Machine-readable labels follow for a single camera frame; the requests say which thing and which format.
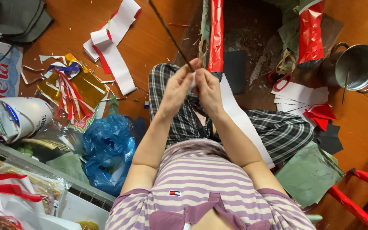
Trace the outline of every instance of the person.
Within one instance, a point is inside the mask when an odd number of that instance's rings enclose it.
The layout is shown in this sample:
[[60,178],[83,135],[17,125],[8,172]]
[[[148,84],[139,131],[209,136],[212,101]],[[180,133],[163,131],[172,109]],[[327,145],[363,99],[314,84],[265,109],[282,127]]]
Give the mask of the person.
[[[149,75],[151,124],[132,160],[106,230],[314,230],[251,140],[222,105],[218,78],[190,62],[156,65]],[[197,97],[222,145],[202,138]],[[308,144],[312,128],[283,112],[246,111],[269,155],[281,162]]]

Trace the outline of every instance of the purple striped shirt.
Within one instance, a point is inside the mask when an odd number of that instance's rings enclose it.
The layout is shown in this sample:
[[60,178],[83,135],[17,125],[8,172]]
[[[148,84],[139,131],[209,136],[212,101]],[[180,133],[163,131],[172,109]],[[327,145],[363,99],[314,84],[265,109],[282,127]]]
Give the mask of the purple striped shirt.
[[182,230],[211,208],[236,230],[315,229],[288,196],[273,189],[255,190],[224,148],[208,139],[190,139],[166,149],[151,190],[119,196],[105,229]]

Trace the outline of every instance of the plaid pants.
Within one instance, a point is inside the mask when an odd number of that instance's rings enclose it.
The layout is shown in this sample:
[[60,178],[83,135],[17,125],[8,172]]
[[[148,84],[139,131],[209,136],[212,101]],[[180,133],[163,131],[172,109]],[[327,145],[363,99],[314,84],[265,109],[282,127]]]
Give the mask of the plaid pants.
[[[172,64],[156,65],[148,77],[150,120],[159,109],[167,80],[175,74],[179,66]],[[202,138],[197,129],[197,115],[193,109],[202,107],[194,94],[189,94],[174,116],[167,137],[166,148],[178,142]],[[303,118],[285,112],[268,110],[245,111],[276,165],[295,154],[313,139],[313,130]]]

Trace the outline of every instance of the scissors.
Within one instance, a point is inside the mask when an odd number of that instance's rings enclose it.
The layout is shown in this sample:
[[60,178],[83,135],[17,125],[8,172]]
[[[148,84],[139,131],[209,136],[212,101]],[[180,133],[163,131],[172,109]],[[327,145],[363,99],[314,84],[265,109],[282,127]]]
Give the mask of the scissors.
[[[288,84],[289,82],[292,80],[292,74],[285,74],[285,75],[279,75],[276,73],[276,70],[271,71],[268,74],[268,80],[270,83],[274,83],[273,87],[277,90],[277,91],[281,91],[283,90]],[[286,84],[284,86],[282,86],[281,88],[278,88],[278,84],[283,81],[286,80]]]

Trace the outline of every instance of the blue plastic bag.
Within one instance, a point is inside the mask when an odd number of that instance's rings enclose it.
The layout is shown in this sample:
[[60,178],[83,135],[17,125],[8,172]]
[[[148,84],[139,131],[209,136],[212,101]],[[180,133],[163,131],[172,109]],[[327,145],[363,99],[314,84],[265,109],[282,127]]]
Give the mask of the blue plastic bag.
[[[95,119],[85,131],[83,134],[83,147],[86,151],[84,158],[88,161],[83,166],[83,171],[90,185],[112,196],[120,195],[134,152],[144,135],[144,127],[138,129],[140,130],[138,135],[129,134],[130,130],[137,129],[138,125],[131,118],[126,120],[124,116],[111,114],[106,118]],[[115,167],[119,163],[124,164],[123,172],[113,185],[109,180],[110,173],[105,168]]]

